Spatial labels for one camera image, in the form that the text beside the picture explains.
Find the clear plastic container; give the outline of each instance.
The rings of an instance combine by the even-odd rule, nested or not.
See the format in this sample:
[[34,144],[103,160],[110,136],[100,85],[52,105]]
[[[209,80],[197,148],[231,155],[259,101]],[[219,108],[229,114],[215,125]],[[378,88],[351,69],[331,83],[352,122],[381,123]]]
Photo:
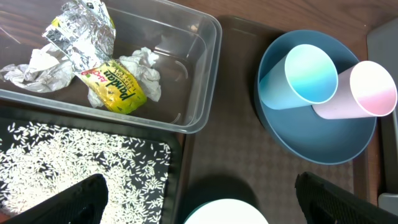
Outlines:
[[[48,42],[45,28],[59,14],[64,0],[0,2],[0,68],[29,63],[32,49]],[[34,93],[0,82],[0,98],[54,110],[108,119],[124,124],[194,133],[207,122],[220,56],[221,26],[212,16],[162,0],[105,0],[116,26],[114,58],[148,47],[159,55],[162,96],[131,114],[92,108],[88,88],[75,77],[52,93]]]

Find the white round object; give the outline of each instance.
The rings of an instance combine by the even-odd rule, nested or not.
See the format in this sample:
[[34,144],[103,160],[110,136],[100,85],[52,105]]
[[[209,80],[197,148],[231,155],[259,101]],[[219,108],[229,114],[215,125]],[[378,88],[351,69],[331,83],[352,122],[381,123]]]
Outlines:
[[194,211],[185,224],[268,224],[259,210],[246,202],[235,199],[215,200]]

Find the blue cup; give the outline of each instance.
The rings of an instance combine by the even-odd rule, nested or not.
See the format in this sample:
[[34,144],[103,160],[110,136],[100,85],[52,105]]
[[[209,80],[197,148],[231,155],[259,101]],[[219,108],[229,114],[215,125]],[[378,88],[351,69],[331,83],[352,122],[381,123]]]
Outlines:
[[330,57],[310,44],[294,47],[260,82],[262,102],[274,110],[325,103],[336,93],[338,76]]

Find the pink cup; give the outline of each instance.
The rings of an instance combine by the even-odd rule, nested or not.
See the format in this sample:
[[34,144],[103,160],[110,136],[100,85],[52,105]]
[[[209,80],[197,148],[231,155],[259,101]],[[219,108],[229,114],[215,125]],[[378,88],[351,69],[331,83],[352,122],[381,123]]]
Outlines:
[[338,75],[338,88],[326,103],[313,105],[325,119],[365,118],[390,114],[397,105],[397,88],[385,68],[363,61]]

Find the silver foil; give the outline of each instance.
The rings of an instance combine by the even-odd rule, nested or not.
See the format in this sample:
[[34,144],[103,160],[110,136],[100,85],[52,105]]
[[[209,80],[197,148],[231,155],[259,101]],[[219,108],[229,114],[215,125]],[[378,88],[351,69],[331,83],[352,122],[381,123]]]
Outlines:
[[43,36],[60,48],[71,60],[75,71],[99,67],[111,60],[116,29],[103,3],[88,5],[75,0],[62,6],[63,14],[46,28]]

